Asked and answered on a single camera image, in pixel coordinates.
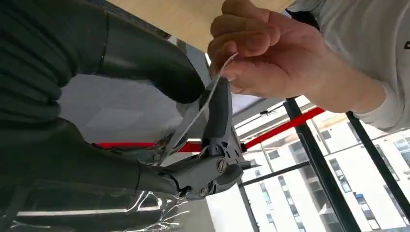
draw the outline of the white sleeve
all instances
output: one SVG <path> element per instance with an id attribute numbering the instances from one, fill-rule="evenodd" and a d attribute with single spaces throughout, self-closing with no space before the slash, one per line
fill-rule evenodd
<path id="1" fill-rule="evenodd" d="M 294 4 L 288 7 L 289 11 L 320 11 L 326 0 L 296 0 Z"/>
<path id="2" fill-rule="evenodd" d="M 374 126 L 382 131 L 395 131 L 401 129 L 404 116 L 405 103 L 399 94 L 395 93 L 386 83 L 381 83 L 386 92 L 386 99 L 377 109 L 365 114 L 354 114 L 364 123 Z"/>

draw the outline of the window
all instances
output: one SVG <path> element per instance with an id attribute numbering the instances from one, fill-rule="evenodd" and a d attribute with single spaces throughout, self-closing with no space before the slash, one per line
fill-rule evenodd
<path id="1" fill-rule="evenodd" d="M 336 159 L 331 159 L 331 160 L 329 160 L 329 162 L 330 162 L 330 165 L 332 166 L 333 171 L 335 171 L 335 174 L 337 176 L 337 179 L 340 182 L 340 185 L 343 188 L 343 191 L 344 192 L 351 192 L 350 185 L 347 182 L 347 179 L 346 179 L 343 171 L 341 170 L 337 160 Z"/>
<path id="2" fill-rule="evenodd" d="M 283 193 L 285 194 L 285 197 L 288 201 L 288 205 L 291 209 L 291 212 L 293 214 L 293 218 L 296 222 L 296 225 L 297 225 L 299 231 L 305 231 L 305 226 L 303 225 L 302 218 L 299 216 L 299 212 L 297 211 L 297 208 L 294 205 L 291 193 L 289 192 L 289 189 L 286 185 L 285 178 L 283 178 L 283 176 L 280 175 L 280 176 L 278 176 L 278 181 L 279 181 L 280 185 L 282 186 Z"/>
<path id="3" fill-rule="evenodd" d="M 269 223 L 274 223 L 273 222 L 273 217 L 271 214 L 267 214 L 266 217 L 268 218 Z"/>
<path id="4" fill-rule="evenodd" d="M 325 140 L 332 138 L 332 136 L 330 135 L 328 130 L 322 131 L 321 133 L 322 133 L 322 136 Z"/>
<path id="5" fill-rule="evenodd" d="M 309 183 L 309 186 L 313 192 L 322 190 L 322 186 L 317 181 Z"/>
<path id="6" fill-rule="evenodd" d="M 390 191 L 389 187 L 387 187 L 387 185 L 384 186 L 384 189 L 386 190 L 387 194 L 389 195 L 390 199 L 392 200 L 393 204 L 395 205 L 398 213 L 400 214 L 401 218 L 403 219 L 404 223 L 406 225 L 410 225 L 409 220 L 407 219 L 407 217 L 404 215 L 403 210 L 401 209 L 401 207 L 399 206 L 396 198 L 393 196 L 393 193 Z"/>
<path id="7" fill-rule="evenodd" d="M 251 165 L 251 166 L 252 166 L 252 165 L 256 165 L 255 159 L 250 160 L 250 165 Z"/>
<path id="8" fill-rule="evenodd" d="M 347 122 L 347 125 L 348 125 L 348 127 L 350 128 L 351 132 L 353 133 L 353 135 L 354 135 L 356 141 L 357 141 L 358 143 L 360 143 L 361 140 L 360 140 L 359 135 L 357 134 L 356 130 L 353 128 L 353 125 L 352 125 L 350 122 Z"/>
<path id="9" fill-rule="evenodd" d="M 272 224 L 273 227 L 275 228 L 275 230 L 277 231 L 276 225 L 275 225 L 275 222 L 273 221 L 272 215 L 271 215 L 271 214 L 267 214 L 267 215 L 266 215 L 266 218 L 268 218 L 268 222 L 269 222 L 270 224 Z"/>
<path id="10" fill-rule="evenodd" d="M 410 168 L 410 137 L 396 141 L 395 145 Z"/>
<path id="11" fill-rule="evenodd" d="M 273 160 L 279 157 L 279 153 L 277 150 L 274 150 L 274 151 L 269 152 L 268 156 L 271 160 Z"/>
<path id="12" fill-rule="evenodd" d="M 260 175 L 261 175 L 261 171 L 255 170 L 255 176 L 258 177 L 258 176 L 260 176 Z"/>
<path id="13" fill-rule="evenodd" d="M 291 144 L 289 147 L 295 153 L 300 153 L 300 150 L 303 150 L 303 146 L 302 146 L 302 143 L 300 141 L 296 142 L 294 144 Z"/>
<path id="14" fill-rule="evenodd" d="M 374 230 L 380 229 L 380 226 L 376 218 L 374 217 L 374 214 L 371 211 L 369 205 L 367 204 L 366 199 L 363 196 L 363 194 L 360 194 L 360 193 L 357 194 L 356 192 L 354 192 L 353 195 L 355 196 L 357 203 L 359 203 L 359 205 L 361 206 L 363 214 L 365 215 L 370 227 Z"/>
<path id="15" fill-rule="evenodd" d="M 264 197 L 265 197 L 266 204 L 271 204 L 272 201 L 270 200 L 270 196 L 269 196 L 268 191 L 266 190 L 265 184 L 264 184 L 264 183 L 261 183 L 260 186 L 261 186 L 261 189 L 262 189 L 262 194 L 263 194 Z"/>
<path id="16" fill-rule="evenodd" d="M 399 181 L 400 179 L 398 178 L 395 170 L 393 169 L 390 161 L 387 159 L 386 155 L 384 154 L 383 150 L 380 148 L 379 145 L 375 145 L 377 151 L 379 152 L 381 158 L 383 161 L 386 163 L 386 166 L 389 168 L 389 171 L 391 172 L 392 176 L 395 178 L 396 181 Z"/>

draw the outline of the building window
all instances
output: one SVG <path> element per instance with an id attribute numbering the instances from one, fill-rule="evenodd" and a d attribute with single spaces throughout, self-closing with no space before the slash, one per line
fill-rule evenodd
<path id="1" fill-rule="evenodd" d="M 331 159 L 329 160 L 330 165 L 332 166 L 333 171 L 335 171 L 335 174 L 337 176 L 337 179 L 340 182 L 340 185 L 343 188 L 344 192 L 351 192 L 351 188 L 349 183 L 347 182 L 347 179 L 342 171 L 342 169 L 339 166 L 339 163 L 337 162 L 336 159 Z"/>
<path id="2" fill-rule="evenodd" d="M 325 140 L 332 138 L 332 136 L 330 135 L 328 130 L 322 131 L 321 133 L 322 133 L 322 136 Z"/>
<path id="3" fill-rule="evenodd" d="M 409 220 L 407 219 L 406 215 L 404 215 L 403 210 L 399 206 L 396 198 L 394 197 L 393 193 L 390 191 L 389 187 L 387 187 L 387 185 L 385 185 L 384 189 L 386 190 L 387 194 L 389 195 L 390 200 L 392 200 L 393 204 L 395 205 L 395 207 L 396 207 L 398 213 L 400 214 L 401 218 L 403 219 L 404 223 L 406 225 L 410 225 Z"/>
<path id="4" fill-rule="evenodd" d="M 255 159 L 251 159 L 251 160 L 249 160 L 249 162 L 250 162 L 250 165 L 251 165 L 251 166 L 256 165 Z"/>
<path id="5" fill-rule="evenodd" d="M 304 162 L 309 159 L 300 141 L 289 145 L 289 149 L 296 162 Z"/>
<path id="6" fill-rule="evenodd" d="M 260 176 L 260 175 L 261 175 L 261 171 L 255 170 L 255 176 L 258 177 L 258 176 Z"/>
<path id="7" fill-rule="evenodd" d="M 266 217 L 268 218 L 268 222 L 275 227 L 275 230 L 277 230 L 277 229 L 276 229 L 275 222 L 273 221 L 272 215 L 271 215 L 271 214 L 267 214 Z"/>
<path id="8" fill-rule="evenodd" d="M 410 168 L 410 137 L 396 141 L 395 145 Z"/>
<path id="9" fill-rule="evenodd" d="M 303 146 L 302 146 L 302 143 L 301 143 L 300 141 L 298 141 L 298 142 L 296 142 L 296 143 L 294 143 L 294 144 L 291 144 L 291 145 L 290 145 L 290 148 L 292 149 L 292 151 L 293 151 L 294 153 L 300 153 L 301 150 L 303 150 Z"/>
<path id="10" fill-rule="evenodd" d="M 356 130 L 353 128 L 352 124 L 351 124 L 350 122 L 347 122 L 347 125 L 348 125 L 348 127 L 350 128 L 351 132 L 353 133 L 353 135 L 354 135 L 356 141 L 357 141 L 358 143 L 360 143 L 361 140 L 360 140 L 360 138 L 359 138 L 359 135 L 357 134 Z"/>
<path id="11" fill-rule="evenodd" d="M 273 150 L 271 152 L 268 153 L 268 156 L 271 160 L 276 159 L 279 157 L 279 153 L 277 150 Z"/>
<path id="12" fill-rule="evenodd" d="M 293 218 L 296 222 L 298 227 L 298 231 L 305 232 L 305 226 L 303 225 L 302 219 L 299 216 L 299 212 L 297 211 L 296 206 L 294 205 L 291 193 L 289 192 L 288 186 L 286 185 L 285 178 L 283 176 L 278 176 L 278 180 L 280 185 L 282 186 L 283 193 L 285 194 L 286 200 L 288 201 L 289 208 L 293 214 Z"/>
<path id="13" fill-rule="evenodd" d="M 268 205 L 271 204 L 272 201 L 270 200 L 270 196 L 269 196 L 268 191 L 266 190 L 265 184 L 264 184 L 264 183 L 261 183 L 261 184 L 259 184 L 259 185 L 261 186 L 262 194 L 263 194 L 264 197 L 265 197 L 266 204 L 268 204 Z"/>
<path id="14" fill-rule="evenodd" d="M 399 181 L 400 179 L 398 178 L 395 170 L 393 169 L 390 161 L 387 159 L 386 155 L 384 154 L 383 150 L 380 148 L 379 145 L 375 145 L 377 151 L 379 152 L 381 158 L 384 160 L 384 162 L 386 163 L 386 166 L 389 168 L 392 176 L 395 178 L 396 181 Z"/>
<path id="15" fill-rule="evenodd" d="M 365 215 L 370 227 L 374 230 L 380 229 L 380 226 L 376 218 L 374 217 L 374 214 L 371 211 L 369 205 L 367 204 L 363 194 L 357 194 L 356 192 L 354 192 L 353 195 L 355 196 L 357 203 L 359 203 L 359 205 L 361 206 L 363 214 Z"/>

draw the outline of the red beam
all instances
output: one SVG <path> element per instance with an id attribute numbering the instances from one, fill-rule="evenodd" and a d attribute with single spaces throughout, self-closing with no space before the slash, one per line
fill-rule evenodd
<path id="1" fill-rule="evenodd" d="M 307 111 L 306 113 L 304 113 L 304 114 L 290 120 L 289 122 L 286 122 L 286 123 L 284 123 L 284 124 L 282 124 L 282 125 L 280 125 L 276 128 L 273 128 L 272 130 L 266 132 L 265 134 L 252 139 L 251 141 L 247 142 L 245 144 L 245 146 L 246 146 L 246 148 L 250 148 L 250 147 L 253 147 L 257 144 L 260 144 L 261 142 L 263 142 L 267 139 L 270 139 L 270 138 L 272 138 L 273 136 L 275 136 L 279 133 L 282 133 L 282 132 L 284 132 L 284 131 L 292 128 L 292 127 L 299 126 L 300 124 L 308 121 L 309 119 L 312 119 L 313 117 L 315 117 L 315 116 L 317 116 L 317 115 L 319 115 L 323 112 L 324 112 L 324 109 L 321 109 L 319 107 L 313 108 L 313 109 Z"/>
<path id="2" fill-rule="evenodd" d="M 257 144 L 260 144 L 261 142 L 272 138 L 273 136 L 282 133 L 292 127 L 299 126 L 300 124 L 306 122 L 309 119 L 312 119 L 313 117 L 323 113 L 324 110 L 316 107 L 313 108 L 306 113 L 302 114 L 301 116 L 298 116 L 289 122 L 286 122 L 276 128 L 273 128 L 272 130 L 268 131 L 267 133 L 254 138 L 253 140 L 247 142 L 245 144 L 246 148 L 249 149 Z M 98 144 L 101 147 L 104 148 L 110 148 L 113 146 L 117 147 L 153 147 L 155 143 L 99 143 Z M 187 142 L 179 152 L 200 152 L 201 151 L 201 143 L 199 142 Z"/>

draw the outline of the white building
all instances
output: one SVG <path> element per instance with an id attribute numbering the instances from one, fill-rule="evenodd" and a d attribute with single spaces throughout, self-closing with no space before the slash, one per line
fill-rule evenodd
<path id="1" fill-rule="evenodd" d="M 306 106 L 308 102 L 298 103 Z M 281 107 L 268 116 L 252 117 L 237 125 L 236 131 L 241 140 L 248 141 L 265 132 L 264 125 L 273 128 L 286 120 Z M 346 116 L 325 112 L 309 120 L 308 125 L 361 230 L 410 232 L 408 219 Z M 264 128 L 252 132 L 258 127 Z M 367 125 L 365 129 L 410 199 L 410 130 L 386 134 Z M 308 160 L 294 129 L 262 145 L 244 155 L 245 159 L 261 165 L 245 171 L 244 182 Z M 342 231 L 310 166 L 245 186 L 245 190 L 261 232 Z"/>

